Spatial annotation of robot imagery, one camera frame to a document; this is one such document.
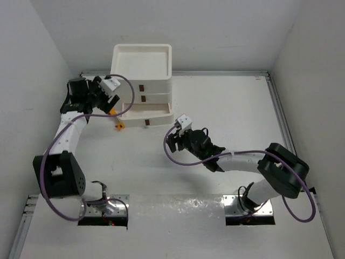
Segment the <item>white drawer container box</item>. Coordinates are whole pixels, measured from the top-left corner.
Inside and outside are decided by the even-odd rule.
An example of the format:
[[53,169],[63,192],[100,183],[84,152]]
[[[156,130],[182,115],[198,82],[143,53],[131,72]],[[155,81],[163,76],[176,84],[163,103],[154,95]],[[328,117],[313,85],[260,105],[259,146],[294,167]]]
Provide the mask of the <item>white drawer container box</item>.
[[128,80],[172,79],[172,47],[169,44],[117,44],[111,74]]

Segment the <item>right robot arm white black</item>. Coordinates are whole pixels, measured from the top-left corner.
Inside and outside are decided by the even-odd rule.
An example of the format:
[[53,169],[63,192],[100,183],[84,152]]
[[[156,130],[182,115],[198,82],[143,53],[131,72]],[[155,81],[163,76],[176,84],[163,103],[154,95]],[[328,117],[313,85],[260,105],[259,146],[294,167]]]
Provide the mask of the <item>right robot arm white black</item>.
[[263,179],[251,182],[238,196],[238,206],[246,214],[266,201],[281,196],[283,200],[296,199],[300,192],[308,192],[305,178],[309,166],[295,154],[278,143],[271,143],[265,150],[231,152],[212,143],[206,128],[192,130],[174,126],[163,140],[165,154],[173,163],[187,166],[175,160],[171,154],[188,151],[198,161],[191,166],[203,165],[211,172],[251,172],[260,174]]

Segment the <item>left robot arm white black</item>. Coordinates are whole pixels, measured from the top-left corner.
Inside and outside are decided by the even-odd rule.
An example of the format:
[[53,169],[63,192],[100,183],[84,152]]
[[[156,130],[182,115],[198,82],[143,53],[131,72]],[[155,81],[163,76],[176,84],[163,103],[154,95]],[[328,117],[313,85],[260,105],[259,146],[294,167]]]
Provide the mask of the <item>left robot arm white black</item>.
[[92,80],[79,77],[68,81],[67,95],[60,108],[58,140],[49,150],[44,164],[41,155],[33,160],[36,177],[44,177],[49,199],[80,197],[90,202],[104,198],[105,184],[86,180],[75,152],[89,115],[94,108],[108,114],[120,99],[114,93],[119,86],[120,82],[114,77],[96,76]]

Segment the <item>yellow small clamp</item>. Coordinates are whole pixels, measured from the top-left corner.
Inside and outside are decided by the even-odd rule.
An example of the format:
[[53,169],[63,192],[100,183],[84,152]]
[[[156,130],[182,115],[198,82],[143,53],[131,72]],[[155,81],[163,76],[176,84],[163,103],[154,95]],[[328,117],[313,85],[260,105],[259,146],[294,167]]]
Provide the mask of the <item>yellow small clamp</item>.
[[116,115],[116,114],[117,114],[117,112],[115,111],[114,108],[112,108],[109,112],[109,115]]
[[117,124],[115,125],[115,127],[116,127],[117,130],[120,131],[120,130],[122,130],[122,129],[125,128],[125,125],[124,125],[123,123],[119,122],[119,123],[117,123]]

